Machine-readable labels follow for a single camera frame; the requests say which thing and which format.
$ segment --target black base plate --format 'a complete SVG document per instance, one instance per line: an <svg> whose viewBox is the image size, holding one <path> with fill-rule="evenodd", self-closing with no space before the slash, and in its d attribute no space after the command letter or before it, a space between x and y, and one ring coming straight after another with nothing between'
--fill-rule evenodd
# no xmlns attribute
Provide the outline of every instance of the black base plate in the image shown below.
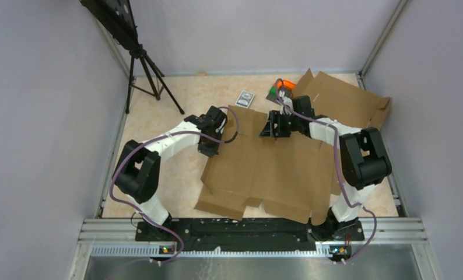
<svg viewBox="0 0 463 280"><path fill-rule="evenodd" d="M354 227L350 231L353 241L364 240L364 234ZM315 239L309 223L297 223L281 218L232 219L172 219L168 228L176 232L185 243L184 251L311 251ZM136 241L175 241L164 230L146 222L137 224Z"/></svg>

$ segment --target tripod leg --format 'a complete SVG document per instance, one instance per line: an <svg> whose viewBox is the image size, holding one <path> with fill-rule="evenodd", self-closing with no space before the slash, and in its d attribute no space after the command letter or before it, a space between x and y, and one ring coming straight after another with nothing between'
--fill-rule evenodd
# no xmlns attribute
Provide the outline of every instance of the tripod leg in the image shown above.
<svg viewBox="0 0 463 280"><path fill-rule="evenodd" d="M151 84L151 88L153 89L152 95L156 97L156 100L159 100L159 95L157 94L157 89L154 84L153 78L151 78L151 73L149 72L148 65L144 61L144 57L141 57L140 60L141 60L142 68L144 68L144 72L146 72L146 76L148 77L149 83Z"/></svg>
<svg viewBox="0 0 463 280"><path fill-rule="evenodd" d="M164 74L161 72L161 70L156 66L156 64L151 60L151 58L146 54L146 59L148 60L149 65L152 65L152 69L156 72L159 73L161 77L164 77Z"/></svg>
<svg viewBox="0 0 463 280"><path fill-rule="evenodd" d="M130 90L132 87L132 82L134 81L134 60L135 58L132 57L130 59L130 75L128 77L128 91L127 91L127 105L125 106L125 114L130 113Z"/></svg>
<svg viewBox="0 0 463 280"><path fill-rule="evenodd" d="M178 101L175 99L175 97L173 96L173 94L171 94L171 91L170 89L166 86L165 82L163 81L163 79L161 78L161 75L159 75L158 71L155 71L155 64L154 62L148 57L148 55L146 54L144 56L146 58L146 60L148 61L149 63L149 66L151 67L151 69L153 69L154 73L156 74L156 77L157 79L161 82L161 84L163 85L164 89L166 89L166 92L170 95L171 99L173 100L173 103L175 103L175 105L178 107L178 110L180 111L180 114L185 114L185 111L184 109L182 109L182 107L180 107Z"/></svg>

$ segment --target tripod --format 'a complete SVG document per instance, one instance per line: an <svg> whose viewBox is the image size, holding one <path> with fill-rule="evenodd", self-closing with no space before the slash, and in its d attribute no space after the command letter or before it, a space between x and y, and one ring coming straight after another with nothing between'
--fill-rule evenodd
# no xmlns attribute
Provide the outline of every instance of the tripod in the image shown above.
<svg viewBox="0 0 463 280"><path fill-rule="evenodd" d="M131 59L130 59L130 76L128 78L127 105L126 105L126 108L125 108L125 113L128 114L130 112L130 110L129 110L129 106L130 106L130 89L135 88L135 89L138 89L138 90L140 90L142 92L145 92L145 93L147 93L149 95L154 96L156 98L156 100L161 99L161 92L163 91L163 89L166 89L166 92L170 95L171 99L173 100L173 103L175 103L178 110L180 111L180 114L182 114L182 115L185 114L185 111L182 109L182 107L180 107L178 101L175 99L173 94L171 94L170 89L168 88L168 86L166 86L166 83L163 81L162 77L164 77L164 74L161 73L161 70L151 60L151 58L148 56L146 50L144 50L142 48L142 45L139 45L139 49L134 50L134 51L129 51L129 53L130 53L130 56L131 56ZM142 68L144 68L144 72L145 72L146 76L148 77L149 83L151 85L151 89L153 90L152 93L148 92L145 89L142 89L142 88L134 85L134 82L135 82L135 78L134 78L134 62L135 62L135 60L140 60L141 61ZM154 84L154 81L153 81L153 79L151 77L151 74L149 72L148 64L149 64L149 67L151 67L152 71L155 73L156 78L163 85L161 87L161 89L159 89L159 90L156 89L156 85Z"/></svg>
<svg viewBox="0 0 463 280"><path fill-rule="evenodd" d="M163 81L164 77L161 70L156 66L156 64L149 58L147 52L142 48L142 45L139 44L137 26L135 25L134 15L132 13L132 8L130 7L129 0L80 0L83 6L85 6L89 12L108 30L108 32L113 35L113 38L117 40L120 45L130 53L130 74L128 78L128 93L127 93L127 104L125 108L125 113L130 112L130 90L135 88L141 90L149 95L152 95L159 100L161 98L161 92L163 89L166 89L166 92L170 95L173 103L177 106L180 114L185 114L182 107L171 94L170 89L166 86L166 83ZM145 89L141 89L138 86L134 85L134 62L135 60L140 60L142 68L144 68L144 73L148 77L149 83L151 84L151 89L153 92L148 92ZM158 81L161 82L163 87L159 90L156 89L154 81L149 72L149 67L155 73Z"/></svg>

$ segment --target cardboard sheet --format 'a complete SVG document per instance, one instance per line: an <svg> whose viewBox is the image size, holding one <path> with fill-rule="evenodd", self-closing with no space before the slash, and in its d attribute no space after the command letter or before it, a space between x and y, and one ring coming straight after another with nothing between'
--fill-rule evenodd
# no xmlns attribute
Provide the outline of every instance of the cardboard sheet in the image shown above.
<svg viewBox="0 0 463 280"><path fill-rule="evenodd" d="M381 128L391 99L382 98L310 69L293 89L295 96L308 95L316 114L341 123ZM340 189L334 169L333 147L298 132L290 138L259 138L267 112L236 106L239 120L235 141L220 145L210 158L201 180L204 184L195 209L241 219L246 206L264 203L266 213L313 225L325 221L330 193ZM237 129L231 121L223 134L229 139Z"/></svg>

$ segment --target orange object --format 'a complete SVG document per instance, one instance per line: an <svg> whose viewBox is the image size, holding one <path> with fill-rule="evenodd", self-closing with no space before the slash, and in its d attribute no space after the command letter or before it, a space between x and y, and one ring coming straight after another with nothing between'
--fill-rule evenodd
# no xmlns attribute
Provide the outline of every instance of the orange object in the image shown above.
<svg viewBox="0 0 463 280"><path fill-rule="evenodd" d="M288 89L288 90L292 90L296 86L296 84L290 82L289 80L283 80L283 84L285 86L285 89Z"/></svg>

